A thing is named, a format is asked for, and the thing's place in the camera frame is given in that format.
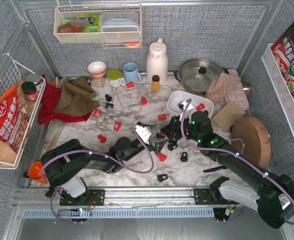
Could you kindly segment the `tan cardboard sheet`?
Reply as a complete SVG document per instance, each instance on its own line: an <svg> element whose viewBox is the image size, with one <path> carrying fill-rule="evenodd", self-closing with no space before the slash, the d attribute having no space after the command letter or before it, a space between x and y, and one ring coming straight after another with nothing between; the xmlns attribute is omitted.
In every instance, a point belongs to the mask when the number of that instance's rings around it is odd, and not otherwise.
<svg viewBox="0 0 294 240"><path fill-rule="evenodd" d="M245 111L234 102L228 102L213 118L213 122L223 131L229 131L230 127L245 114Z"/></svg>

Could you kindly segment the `white plastic storage basket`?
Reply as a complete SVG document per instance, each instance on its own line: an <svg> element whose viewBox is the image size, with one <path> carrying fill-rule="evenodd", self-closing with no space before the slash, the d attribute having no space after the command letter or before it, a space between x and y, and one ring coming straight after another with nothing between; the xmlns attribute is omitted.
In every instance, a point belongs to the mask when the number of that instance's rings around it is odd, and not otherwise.
<svg viewBox="0 0 294 240"><path fill-rule="evenodd" d="M199 96L199 95L195 95L195 94L191 94L189 92L185 92L182 90L177 90L171 93L169 100L167 102L167 109L168 111L172 114L172 115L180 115L182 113L182 111L179 109L178 104L181 101L184 100L188 100L191 99L191 105L196 108L198 107L200 104L203 104L204 110L208 111L208 117L211 118L212 117L212 113L214 110L214 104L212 103L211 100Z"/></svg>

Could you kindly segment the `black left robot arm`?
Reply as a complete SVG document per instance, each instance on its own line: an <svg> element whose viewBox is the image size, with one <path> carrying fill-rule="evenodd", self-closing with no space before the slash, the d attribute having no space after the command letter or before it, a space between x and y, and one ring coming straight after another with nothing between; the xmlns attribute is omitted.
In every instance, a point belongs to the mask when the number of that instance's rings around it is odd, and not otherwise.
<svg viewBox="0 0 294 240"><path fill-rule="evenodd" d="M77 176L83 169L97 170L114 174L121 169L127 169L138 174L150 173L155 166L153 158L148 170L130 168L126 162L146 151L149 157L160 152L167 140L162 132L152 133L154 125L141 122L135 126L135 139L119 138L108 152L99 152L86 148L78 139L71 139L64 144L46 152L41 158L40 173L49 181L49 190L45 194L50 198L54 191L63 189L69 196L80 202L89 197L89 190L84 180Z"/></svg>

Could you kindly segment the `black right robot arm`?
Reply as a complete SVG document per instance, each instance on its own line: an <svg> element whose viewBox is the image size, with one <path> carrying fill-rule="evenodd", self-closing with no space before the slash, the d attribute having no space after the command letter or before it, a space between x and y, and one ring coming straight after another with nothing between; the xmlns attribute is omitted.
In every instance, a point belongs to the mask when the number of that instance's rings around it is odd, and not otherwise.
<svg viewBox="0 0 294 240"><path fill-rule="evenodd" d="M237 152L231 144L213 132L208 112L196 111L191 117L174 116L161 133L169 139L183 139L204 156L234 172L248 186L237 185L220 177L210 188L212 196L240 203L256 211L269 226L278 229L294 225L294 183L262 169Z"/></svg>

